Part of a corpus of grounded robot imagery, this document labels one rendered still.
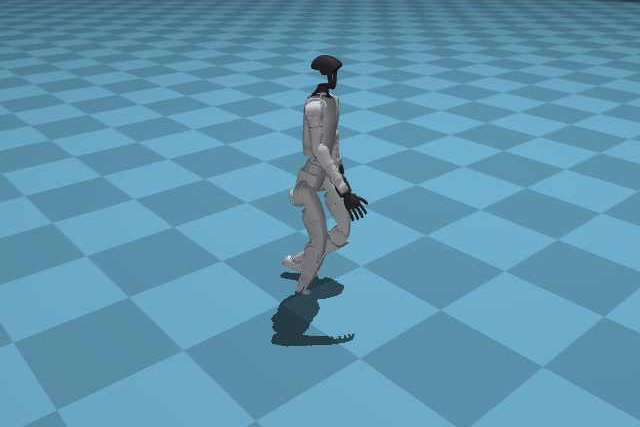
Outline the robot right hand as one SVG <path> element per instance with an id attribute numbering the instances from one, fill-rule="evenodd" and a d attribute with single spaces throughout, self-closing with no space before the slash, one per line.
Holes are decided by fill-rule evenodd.
<path id="1" fill-rule="evenodd" d="M 344 181 L 344 182 L 345 182 L 345 181 Z M 365 214 L 367 214 L 367 211 L 366 211 L 366 210 L 365 210 L 365 208 L 361 205 L 361 202 L 360 202 L 360 201 L 364 202 L 364 204 L 366 204 L 366 205 L 368 205 L 368 202 L 367 202 L 365 199 L 363 199 L 363 198 L 361 198 L 361 197 L 357 196 L 356 194 L 351 193 L 351 191 L 352 191 L 352 190 L 351 190 L 351 188 L 349 187 L 349 185 L 348 185 L 346 182 L 345 182 L 345 184 L 347 185 L 347 187 L 348 187 L 348 189 L 349 189 L 349 190 L 348 190 L 347 192 L 345 192 L 344 194 L 342 194 L 342 195 L 341 195 L 341 194 L 340 194 L 340 192 L 338 191 L 338 189 L 337 189 L 336 187 L 335 187 L 335 190 L 337 191 L 337 193 L 339 194 L 339 196 L 340 196 L 341 198 L 344 198 L 344 205 L 345 205 L 345 208 L 348 210 L 348 213 L 349 213 L 349 215 L 350 215 L 350 217 L 351 217 L 352 221 L 354 221 L 354 217 L 353 217 L 353 214 L 352 214 L 352 212 L 351 212 L 351 209 L 352 209 L 352 211 L 353 211 L 353 213 L 354 213 L 354 215 L 355 215 L 356 219 L 357 219 L 357 220 L 359 220 L 359 216 L 358 216 L 358 214 L 357 214 L 357 212 L 356 212 L 355 208 L 357 209 L 357 211 L 358 211 L 358 213 L 360 214 L 361 218 L 363 218 L 363 214 L 362 214 L 361 210 L 359 209 L 359 207 L 363 210 L 363 212 L 364 212 Z M 359 200 L 360 200 L 360 201 L 359 201 Z"/>

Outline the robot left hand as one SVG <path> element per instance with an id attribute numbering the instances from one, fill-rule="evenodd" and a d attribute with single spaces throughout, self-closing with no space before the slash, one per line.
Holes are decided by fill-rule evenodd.
<path id="1" fill-rule="evenodd" d="M 339 171 L 340 171 L 340 174 L 343 176 L 344 168 L 343 168 L 342 164 L 339 165 Z M 346 178 L 344 176 L 343 176 L 343 180 L 349 185 L 348 181 L 346 180 Z M 350 187 L 350 185 L 349 185 L 349 187 Z"/>

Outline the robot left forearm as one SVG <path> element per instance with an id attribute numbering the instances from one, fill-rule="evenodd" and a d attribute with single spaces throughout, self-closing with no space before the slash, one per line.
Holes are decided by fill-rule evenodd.
<path id="1" fill-rule="evenodd" d="M 339 151 L 339 137 L 334 141 L 333 151 L 330 157 L 334 160 L 334 164 L 338 169 L 338 173 L 340 173 L 339 165 L 342 164 L 342 157 L 340 156 L 340 151 Z"/>

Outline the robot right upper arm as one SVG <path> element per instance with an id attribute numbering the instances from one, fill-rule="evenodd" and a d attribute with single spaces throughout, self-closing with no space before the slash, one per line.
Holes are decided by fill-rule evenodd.
<path id="1" fill-rule="evenodd" d="M 308 128 L 309 128 L 311 152 L 312 152 L 312 155 L 317 159 L 316 149 L 317 147 L 323 145 L 321 143 L 321 139 L 323 137 L 322 119 L 324 116 L 324 109 L 321 101 L 309 102 L 305 106 L 304 113 L 305 113 L 305 117 L 306 117 Z"/>

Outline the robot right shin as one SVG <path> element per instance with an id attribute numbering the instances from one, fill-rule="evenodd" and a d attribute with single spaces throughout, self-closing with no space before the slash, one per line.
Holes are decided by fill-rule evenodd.
<path id="1" fill-rule="evenodd" d="M 300 273 L 300 277 L 296 291 L 300 292 L 304 288 L 302 291 L 303 293 L 304 290 L 306 290 L 319 271 L 325 256 L 326 254 L 324 257 L 321 257 L 320 260 L 319 255 L 313 246 L 307 246 L 305 248 L 298 271 Z"/>

